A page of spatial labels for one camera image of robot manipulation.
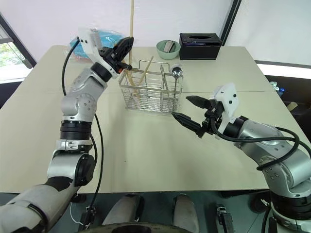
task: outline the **black cable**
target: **black cable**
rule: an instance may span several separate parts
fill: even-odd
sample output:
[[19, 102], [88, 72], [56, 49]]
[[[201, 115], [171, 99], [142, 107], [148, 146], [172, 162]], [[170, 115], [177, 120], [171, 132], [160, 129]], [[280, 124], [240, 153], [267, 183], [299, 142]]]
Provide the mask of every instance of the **black cable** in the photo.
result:
[[268, 220], [270, 210], [271, 210], [271, 205], [268, 205], [266, 208], [266, 212], [264, 213], [264, 216], [263, 216], [262, 225], [261, 225], [261, 233], [265, 233], [266, 231], [266, 225], [267, 225], [267, 220]]
[[[63, 65], [63, 70], [62, 70], [62, 89], [63, 89], [64, 96], [66, 95], [66, 89], [65, 89], [65, 70], [66, 70], [66, 66], [67, 66], [68, 60], [69, 60], [73, 50], [77, 47], [79, 42], [80, 42], [80, 40], [79, 40], [79, 38], [77, 38], [77, 41], [74, 43], [74, 45], [70, 49], [69, 53], [67, 54], [67, 56], [65, 58], [64, 65]], [[99, 180], [98, 180], [97, 188], [96, 188], [95, 194], [93, 196], [93, 199], [91, 201], [91, 204], [89, 206], [88, 212], [86, 214], [86, 217], [85, 217], [85, 220], [84, 220], [84, 223], [83, 223], [83, 229], [85, 229], [85, 227], [86, 227], [86, 221], [87, 221], [87, 219], [88, 219], [88, 217], [90, 215], [91, 209], [92, 209], [92, 207], [94, 205], [94, 202], [95, 202], [95, 199], [97, 197], [99, 188], [101, 186], [102, 177], [103, 177], [103, 167], [104, 167], [104, 140], [103, 140], [103, 134], [102, 134], [101, 127], [99, 125], [98, 117], [97, 117], [96, 114], [94, 116], [95, 116], [96, 123], [97, 123], [97, 126], [98, 126], [99, 134], [100, 134], [100, 137], [101, 137], [101, 148], [102, 148], [101, 160], [102, 161], [101, 161], [101, 169], [100, 169], [100, 175], [99, 175]], [[95, 140], [94, 140], [94, 137], [93, 137], [92, 134], [90, 134], [90, 138], [92, 140], [92, 144], [94, 146], [94, 151], [95, 151], [95, 164], [97, 164], [97, 157], [98, 157], [98, 155], [97, 155], [97, 146], [96, 146], [96, 143], [95, 143]]]
[[281, 158], [275, 159], [271, 162], [268, 162], [266, 164], [260, 165], [257, 167], [257, 170], [263, 170], [266, 167], [278, 164], [286, 159], [288, 159], [298, 148], [299, 144], [302, 145], [309, 153], [309, 155], [311, 156], [311, 150], [310, 148], [303, 142], [300, 142], [299, 137], [297, 134], [295, 134], [294, 132], [284, 129], [284, 128], [280, 128], [277, 127], [278, 130], [280, 131], [284, 131], [287, 133], [290, 133], [291, 135], [294, 136], [294, 138], [291, 137], [284, 137], [284, 136], [274, 136], [274, 137], [262, 137], [262, 138], [233, 138], [233, 137], [228, 137], [226, 135], [223, 135], [222, 133], [220, 133], [217, 130], [216, 127], [216, 123], [215, 123], [215, 119], [211, 118], [210, 119], [210, 124], [211, 124], [211, 128], [213, 130], [213, 132], [219, 136], [220, 138], [227, 140], [227, 141], [231, 141], [231, 142], [241, 142], [241, 143], [250, 143], [250, 142], [263, 142], [263, 141], [273, 141], [273, 140], [288, 140], [288, 141], [294, 141], [294, 145], [293, 147], [290, 149], [289, 152], [287, 152], [284, 156], [282, 156]]
[[93, 196], [93, 199], [91, 201], [91, 204], [89, 205], [89, 209], [87, 211], [87, 214], [86, 214], [86, 218], [84, 220], [84, 223], [83, 223], [83, 229], [85, 228], [86, 226], [86, 221], [91, 213], [91, 209], [94, 205], [94, 202], [95, 202], [95, 199], [97, 197], [97, 194], [98, 194], [98, 191], [99, 191], [99, 188], [101, 186], [101, 182], [102, 182], [102, 177], [103, 177], [103, 168], [104, 168], [104, 140], [103, 140], [103, 134], [102, 134], [102, 130], [101, 130], [101, 126], [99, 125], [99, 120], [97, 118], [97, 115], [95, 114], [95, 119], [96, 119], [96, 123], [97, 123], [97, 126], [98, 126], [98, 130], [99, 130], [99, 134], [100, 134], [100, 137], [101, 137], [101, 147], [102, 147], [102, 154], [101, 154], [101, 169], [100, 169], [100, 174], [99, 174], [99, 179], [98, 179], [98, 184], [97, 184], [97, 188], [96, 188], [96, 191], [95, 191], [95, 194]]

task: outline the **bowl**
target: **bowl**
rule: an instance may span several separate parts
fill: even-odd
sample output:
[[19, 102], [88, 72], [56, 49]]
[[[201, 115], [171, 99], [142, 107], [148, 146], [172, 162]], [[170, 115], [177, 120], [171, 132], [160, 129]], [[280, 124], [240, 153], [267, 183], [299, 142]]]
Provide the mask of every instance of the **bowl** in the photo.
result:
[[177, 57], [177, 55], [179, 54], [179, 51], [180, 51], [180, 44], [176, 41], [173, 41], [174, 44], [175, 44], [175, 47], [174, 47], [174, 51], [172, 52], [163, 52], [164, 50], [164, 47], [165, 47], [165, 43], [167, 42], [168, 40], [162, 40], [160, 42], [157, 43], [156, 45], [156, 50], [157, 50], [157, 53], [159, 54], [159, 56], [165, 60], [171, 60], [171, 59], [174, 59], [175, 57]]

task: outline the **wire basket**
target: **wire basket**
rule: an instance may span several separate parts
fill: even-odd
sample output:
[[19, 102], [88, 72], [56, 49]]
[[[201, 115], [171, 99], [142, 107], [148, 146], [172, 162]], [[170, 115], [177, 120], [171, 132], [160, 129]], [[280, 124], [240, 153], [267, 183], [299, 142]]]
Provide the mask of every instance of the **wire basket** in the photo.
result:
[[[132, 69], [132, 84], [128, 72], [124, 72], [119, 80], [126, 107], [161, 113], [171, 113], [177, 110], [179, 96], [182, 92], [182, 76], [175, 79], [170, 73], [170, 64], [166, 62], [151, 62], [143, 81], [139, 84], [144, 72], [142, 66], [149, 61], [140, 60], [138, 68]], [[160, 66], [163, 65], [164, 82]]]

